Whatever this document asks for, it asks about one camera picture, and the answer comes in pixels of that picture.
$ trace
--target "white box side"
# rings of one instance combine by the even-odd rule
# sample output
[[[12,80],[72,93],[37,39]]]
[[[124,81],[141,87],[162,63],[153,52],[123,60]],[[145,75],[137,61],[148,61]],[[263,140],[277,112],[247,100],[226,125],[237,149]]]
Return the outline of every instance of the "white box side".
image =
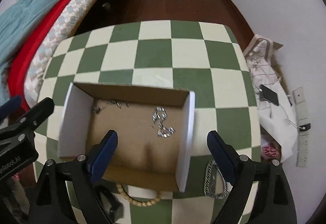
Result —
[[[195,117],[195,92],[190,91],[185,103],[183,105],[184,116],[181,130],[180,150],[177,163],[177,170],[175,179],[180,192],[185,191],[187,184],[191,147],[192,147],[192,134],[194,130],[194,117]]]
[[[77,157],[85,153],[93,101],[93,97],[70,83],[60,127],[59,157]]]

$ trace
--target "green and white checkered table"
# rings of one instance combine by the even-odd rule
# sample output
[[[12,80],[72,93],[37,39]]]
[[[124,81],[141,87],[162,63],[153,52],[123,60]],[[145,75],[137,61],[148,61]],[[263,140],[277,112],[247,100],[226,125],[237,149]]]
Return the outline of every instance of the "green and white checkered table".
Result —
[[[124,205],[120,224],[210,224],[224,200],[205,197],[205,167],[212,156],[207,148],[209,131],[217,130],[239,154],[260,160],[260,126],[250,74],[232,31],[224,25],[184,21],[146,21],[97,29],[60,43],[48,64],[38,101],[51,97],[54,113],[36,131],[35,162],[38,177],[48,159],[57,156],[59,128],[66,92],[71,81],[184,88],[195,91],[193,149],[186,192],[164,192],[151,207],[129,204],[115,184],[103,180]],[[83,217],[71,185],[70,199],[80,223]],[[216,191],[222,185],[217,181]],[[155,192],[127,186],[138,200]],[[257,183],[240,223],[251,212]]]

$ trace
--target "wooden floor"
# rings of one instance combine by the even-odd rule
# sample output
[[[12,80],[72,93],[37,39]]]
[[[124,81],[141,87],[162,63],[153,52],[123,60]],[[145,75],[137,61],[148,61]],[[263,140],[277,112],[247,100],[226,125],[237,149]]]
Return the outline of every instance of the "wooden floor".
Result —
[[[110,3],[107,11],[102,5]],[[184,20],[225,24],[245,49],[253,33],[230,0],[98,0],[76,35],[93,29],[147,20]]]

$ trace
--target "patterned bed sheet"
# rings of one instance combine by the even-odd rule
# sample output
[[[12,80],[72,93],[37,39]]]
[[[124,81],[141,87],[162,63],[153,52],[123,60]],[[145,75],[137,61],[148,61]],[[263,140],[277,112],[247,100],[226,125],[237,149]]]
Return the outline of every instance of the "patterned bed sheet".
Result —
[[[60,42],[72,32],[93,1],[71,0],[38,48],[24,82],[24,96],[29,107],[33,107],[37,102],[44,79],[43,75],[54,51]]]

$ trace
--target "blue blanket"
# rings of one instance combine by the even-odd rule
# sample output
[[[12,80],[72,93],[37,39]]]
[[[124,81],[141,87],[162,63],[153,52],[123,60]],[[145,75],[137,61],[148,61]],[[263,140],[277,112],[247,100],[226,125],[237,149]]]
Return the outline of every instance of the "blue blanket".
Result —
[[[25,40],[59,0],[19,0],[0,15],[0,106],[10,98],[9,65]]]

